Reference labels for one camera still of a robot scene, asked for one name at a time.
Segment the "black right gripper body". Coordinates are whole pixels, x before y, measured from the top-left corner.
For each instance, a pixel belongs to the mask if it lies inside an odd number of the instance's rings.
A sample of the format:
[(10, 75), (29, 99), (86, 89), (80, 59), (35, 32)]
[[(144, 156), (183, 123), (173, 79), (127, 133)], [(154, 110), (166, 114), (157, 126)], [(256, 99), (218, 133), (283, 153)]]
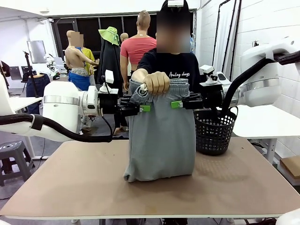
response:
[(223, 87), (221, 84), (201, 83), (199, 93), (202, 98), (201, 109), (221, 107), (223, 103)]

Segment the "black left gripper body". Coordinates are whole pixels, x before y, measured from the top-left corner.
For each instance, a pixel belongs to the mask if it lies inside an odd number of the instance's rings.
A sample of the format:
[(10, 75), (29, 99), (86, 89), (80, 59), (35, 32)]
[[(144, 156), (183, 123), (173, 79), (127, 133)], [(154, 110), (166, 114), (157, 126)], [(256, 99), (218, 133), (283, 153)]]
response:
[(98, 114), (104, 115), (104, 114), (121, 113), (122, 115), (126, 115), (126, 108), (128, 107), (128, 104), (120, 105), (119, 98), (120, 97), (118, 96), (118, 94), (99, 92), (97, 96)]

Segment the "person's right hand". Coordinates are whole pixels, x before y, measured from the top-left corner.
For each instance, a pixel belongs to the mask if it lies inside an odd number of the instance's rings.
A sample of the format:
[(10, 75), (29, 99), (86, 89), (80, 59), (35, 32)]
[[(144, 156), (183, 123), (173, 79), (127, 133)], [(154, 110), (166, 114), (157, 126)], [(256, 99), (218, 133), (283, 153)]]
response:
[(152, 95), (165, 94), (170, 87), (170, 79), (165, 72), (155, 72), (146, 75), (143, 81)]

